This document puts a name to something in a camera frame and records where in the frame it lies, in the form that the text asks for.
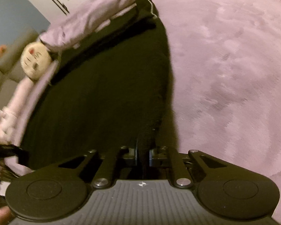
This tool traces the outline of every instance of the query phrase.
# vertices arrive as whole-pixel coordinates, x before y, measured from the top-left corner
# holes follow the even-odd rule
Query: bed
[[[135,1],[90,0],[40,39],[52,51],[72,48]],[[172,67],[157,145],[199,149],[270,177],[281,192],[281,0],[152,2]],[[42,82],[23,111],[15,145],[48,78]],[[281,197],[273,218],[281,223]]]

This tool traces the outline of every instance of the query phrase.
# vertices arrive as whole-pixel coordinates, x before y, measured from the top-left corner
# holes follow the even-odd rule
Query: doll face
[[[50,63],[51,57],[47,48],[40,42],[27,45],[21,56],[22,68],[32,80],[39,80],[50,66]]]

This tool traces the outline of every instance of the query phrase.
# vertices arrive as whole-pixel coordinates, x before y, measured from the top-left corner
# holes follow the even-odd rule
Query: blue wall
[[[0,45],[11,44],[27,26],[41,32],[49,24],[28,0],[0,0]]]

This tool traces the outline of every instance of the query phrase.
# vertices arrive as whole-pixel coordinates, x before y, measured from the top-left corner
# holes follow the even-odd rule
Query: black fabric
[[[128,23],[111,22],[97,40],[84,40],[92,46],[73,60],[64,58],[42,95],[21,143],[30,153],[30,168],[136,143],[142,165],[149,163],[167,93],[166,32],[148,0],[137,0],[137,9],[114,21]]]

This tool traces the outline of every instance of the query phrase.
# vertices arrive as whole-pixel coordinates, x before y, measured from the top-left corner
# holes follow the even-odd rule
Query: cabinet handle
[[[68,13],[70,13],[70,12],[68,11],[67,6],[66,6],[64,3],[61,3],[59,0],[57,0],[57,1],[58,1],[58,3],[59,3]]]
[[[59,9],[60,9],[65,15],[67,15],[67,13],[57,4],[56,1],[54,1],[54,0],[52,0],[52,1],[56,4],[56,6],[59,7]]]

